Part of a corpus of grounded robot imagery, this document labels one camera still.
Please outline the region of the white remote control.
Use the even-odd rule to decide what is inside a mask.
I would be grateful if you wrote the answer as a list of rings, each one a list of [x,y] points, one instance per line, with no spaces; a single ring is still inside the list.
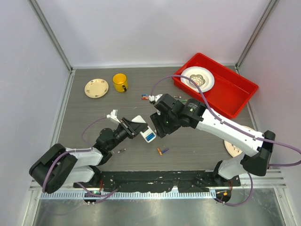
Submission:
[[[145,141],[146,141],[145,137],[148,136],[150,133],[154,133],[154,134],[156,135],[156,133],[149,127],[149,125],[146,123],[146,121],[143,119],[142,116],[138,115],[138,116],[134,117],[134,118],[132,119],[132,122],[144,124],[144,127],[145,127],[145,128],[142,129],[142,130],[140,131],[140,135],[143,137],[143,139],[144,139]],[[149,142],[146,141],[146,142],[147,142],[147,143],[150,143],[150,142],[152,142],[155,138],[156,138],[156,136],[155,136],[151,141],[149,141]]]

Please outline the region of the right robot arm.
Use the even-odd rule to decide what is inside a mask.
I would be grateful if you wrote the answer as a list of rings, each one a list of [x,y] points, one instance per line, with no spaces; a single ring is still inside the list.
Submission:
[[[184,104],[169,94],[163,94],[150,96],[149,101],[157,110],[150,118],[160,138],[181,127],[189,127],[213,134],[242,151],[232,159],[217,163],[212,174],[216,185],[223,186],[234,176],[247,172],[260,177],[266,175],[275,133],[248,129],[209,110],[204,103],[193,98]]]

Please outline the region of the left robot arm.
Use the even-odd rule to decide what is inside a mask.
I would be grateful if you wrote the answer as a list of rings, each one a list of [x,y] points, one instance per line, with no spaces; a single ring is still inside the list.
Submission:
[[[42,155],[29,169],[29,175],[42,187],[44,193],[54,193],[66,183],[83,182],[88,187],[99,185],[97,166],[105,164],[111,151],[125,139],[141,135],[149,143],[155,134],[141,116],[131,121],[117,122],[115,130],[104,128],[94,145],[84,149],[65,148],[57,143]]]

